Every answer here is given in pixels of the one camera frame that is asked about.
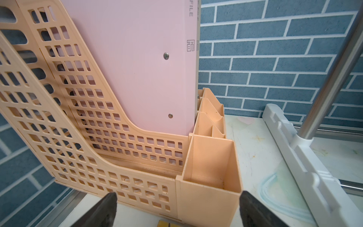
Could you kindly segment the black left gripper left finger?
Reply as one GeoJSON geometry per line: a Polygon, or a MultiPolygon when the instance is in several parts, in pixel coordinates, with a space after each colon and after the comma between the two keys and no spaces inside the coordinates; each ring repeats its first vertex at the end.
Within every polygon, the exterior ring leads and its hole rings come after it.
{"type": "Polygon", "coordinates": [[[108,193],[71,227],[112,227],[117,212],[117,195],[108,193]]]}

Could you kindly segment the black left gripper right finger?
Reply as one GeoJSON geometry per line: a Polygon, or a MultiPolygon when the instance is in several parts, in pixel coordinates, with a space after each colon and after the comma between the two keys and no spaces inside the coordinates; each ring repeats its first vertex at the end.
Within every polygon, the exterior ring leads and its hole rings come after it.
{"type": "Polygon", "coordinates": [[[244,227],[288,227],[248,191],[242,192],[239,203],[244,227]]]}

